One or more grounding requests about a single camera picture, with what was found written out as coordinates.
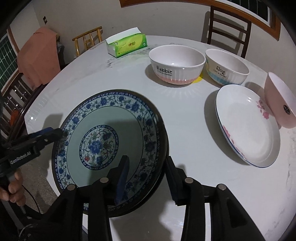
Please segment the person's left hand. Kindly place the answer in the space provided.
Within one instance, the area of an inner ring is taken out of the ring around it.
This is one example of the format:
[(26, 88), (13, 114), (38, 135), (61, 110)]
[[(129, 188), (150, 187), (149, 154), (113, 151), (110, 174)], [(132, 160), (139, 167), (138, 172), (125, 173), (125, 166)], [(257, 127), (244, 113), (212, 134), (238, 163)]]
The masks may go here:
[(3, 201), (16, 203), (18, 206), (24, 206), (26, 204), (26, 197), (21, 170), (17, 169), (14, 175), (15, 180), (8, 185), (9, 192), (1, 188), (0, 198)]

